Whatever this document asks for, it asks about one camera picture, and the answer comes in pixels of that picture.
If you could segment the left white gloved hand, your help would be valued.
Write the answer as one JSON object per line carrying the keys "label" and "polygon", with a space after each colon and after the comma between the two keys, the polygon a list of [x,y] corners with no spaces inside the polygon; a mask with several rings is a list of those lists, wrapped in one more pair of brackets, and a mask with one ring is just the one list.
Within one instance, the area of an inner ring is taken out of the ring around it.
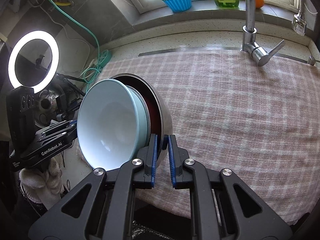
{"label": "left white gloved hand", "polygon": [[47,210],[60,201],[64,191],[62,170],[55,158],[50,159],[44,172],[23,168],[19,172],[19,179],[26,197],[33,203],[43,204]]}

